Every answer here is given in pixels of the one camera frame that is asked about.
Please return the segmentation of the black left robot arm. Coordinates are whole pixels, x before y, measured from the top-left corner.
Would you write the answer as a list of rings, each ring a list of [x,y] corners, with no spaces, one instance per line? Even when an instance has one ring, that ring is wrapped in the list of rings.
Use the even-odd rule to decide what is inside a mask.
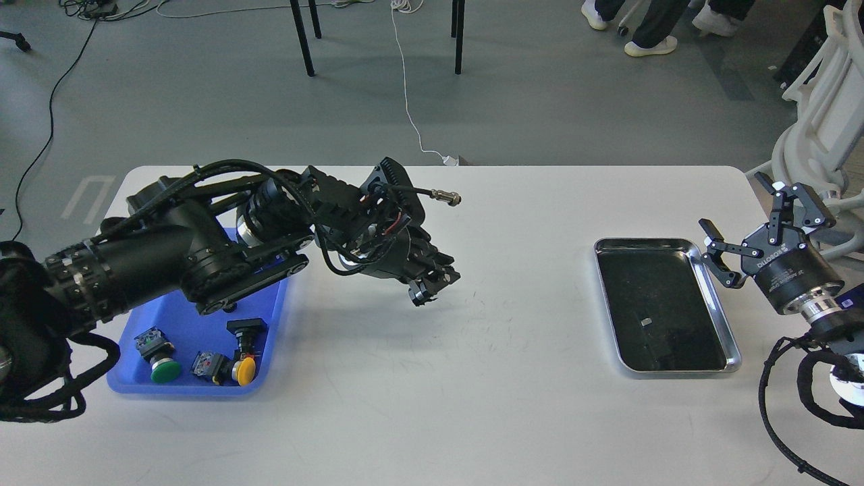
[[[2,419],[55,423],[86,409],[82,391],[121,357],[95,334],[145,302],[181,290],[198,313],[225,310],[308,264],[315,242],[333,273],[408,284],[423,306],[460,274],[423,230],[419,196],[450,206],[456,192],[416,187],[385,158],[354,186],[314,166],[297,173],[241,159],[160,178],[128,197],[88,240],[37,261],[2,242]]]

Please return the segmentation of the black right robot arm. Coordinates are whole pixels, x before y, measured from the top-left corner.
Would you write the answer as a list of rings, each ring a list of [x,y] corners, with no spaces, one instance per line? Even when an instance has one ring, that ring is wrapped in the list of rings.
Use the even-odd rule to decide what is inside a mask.
[[[798,338],[784,336],[769,352],[759,379],[758,403],[762,421],[778,450],[800,473],[837,485],[839,480],[797,456],[771,426],[766,388],[774,364],[790,348],[805,351],[797,367],[796,386],[803,406],[834,427],[862,428],[862,338],[860,308],[842,308],[836,295],[844,286],[839,274],[818,252],[809,235],[833,227],[836,219],[811,186],[775,182],[765,173],[755,178],[774,198],[768,221],[734,245],[709,219],[700,226],[707,235],[701,260],[726,288],[740,288],[752,277],[769,304],[781,316],[802,314],[809,331]],[[830,365],[830,383],[846,409],[842,416],[817,405],[813,397],[813,369]]]

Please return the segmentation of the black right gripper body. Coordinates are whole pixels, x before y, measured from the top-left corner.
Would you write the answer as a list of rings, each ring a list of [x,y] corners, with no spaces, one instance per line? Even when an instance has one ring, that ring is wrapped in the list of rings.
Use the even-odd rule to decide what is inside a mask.
[[[741,270],[751,276],[769,304],[781,315],[796,313],[791,302],[814,289],[837,295],[844,281],[809,243],[803,230],[783,225],[780,243],[770,243],[768,227],[763,225],[743,240],[744,246],[762,252],[759,257],[741,257]]]

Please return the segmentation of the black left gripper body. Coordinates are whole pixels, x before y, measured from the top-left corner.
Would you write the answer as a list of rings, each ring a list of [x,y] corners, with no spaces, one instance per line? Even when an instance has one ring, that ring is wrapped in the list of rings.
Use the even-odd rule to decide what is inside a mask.
[[[359,267],[359,273],[408,284],[441,267],[454,267],[454,258],[440,252],[426,231],[409,225],[398,233],[379,261]]]

